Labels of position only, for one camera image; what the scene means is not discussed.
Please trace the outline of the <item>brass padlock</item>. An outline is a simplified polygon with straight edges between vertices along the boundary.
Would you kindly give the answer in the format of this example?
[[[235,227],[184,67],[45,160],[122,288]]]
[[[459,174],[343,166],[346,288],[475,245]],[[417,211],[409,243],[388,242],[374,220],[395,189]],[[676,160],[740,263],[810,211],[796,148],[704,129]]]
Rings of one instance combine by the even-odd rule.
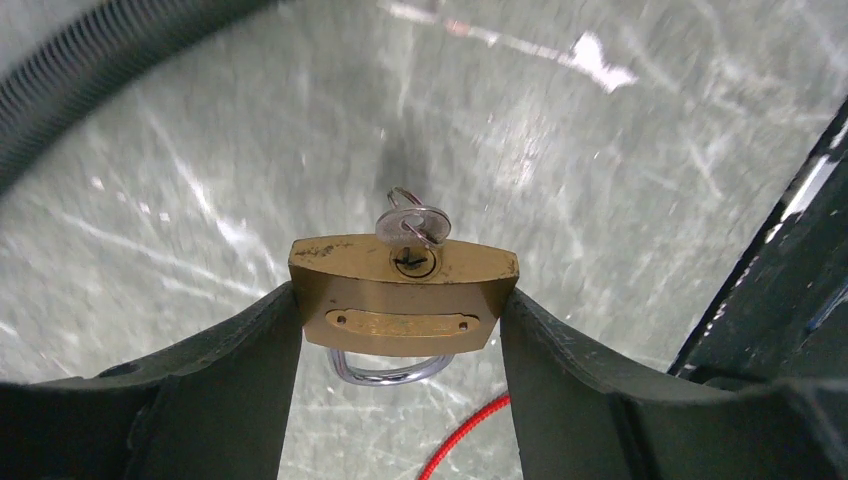
[[[361,385],[426,378],[482,349],[515,289],[515,253],[449,240],[391,247],[374,234],[296,240],[289,271],[306,339],[337,354],[422,357],[407,376],[353,372]]]

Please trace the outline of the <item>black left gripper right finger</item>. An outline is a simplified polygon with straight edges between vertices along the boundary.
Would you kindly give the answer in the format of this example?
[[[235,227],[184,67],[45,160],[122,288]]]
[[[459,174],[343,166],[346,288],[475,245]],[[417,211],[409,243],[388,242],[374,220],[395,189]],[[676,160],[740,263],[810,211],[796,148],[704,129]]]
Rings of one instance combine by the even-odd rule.
[[[730,392],[639,364],[521,291],[501,343],[527,479],[843,479],[847,383]]]

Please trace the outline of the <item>small silver key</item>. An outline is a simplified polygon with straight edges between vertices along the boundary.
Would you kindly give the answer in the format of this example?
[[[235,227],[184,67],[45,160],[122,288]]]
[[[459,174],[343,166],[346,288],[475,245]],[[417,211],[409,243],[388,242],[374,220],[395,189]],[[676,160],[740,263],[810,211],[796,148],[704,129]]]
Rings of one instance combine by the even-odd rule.
[[[387,193],[391,208],[376,221],[375,235],[392,247],[439,249],[452,230],[449,216],[441,209],[425,205],[402,187]]]

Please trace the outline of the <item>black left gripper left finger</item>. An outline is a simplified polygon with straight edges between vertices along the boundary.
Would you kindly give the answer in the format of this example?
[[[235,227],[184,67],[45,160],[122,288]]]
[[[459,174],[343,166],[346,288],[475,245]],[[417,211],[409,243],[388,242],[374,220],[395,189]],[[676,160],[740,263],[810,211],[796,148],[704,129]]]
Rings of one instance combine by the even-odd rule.
[[[293,289],[91,377],[1,386],[5,479],[273,479],[301,349]]]

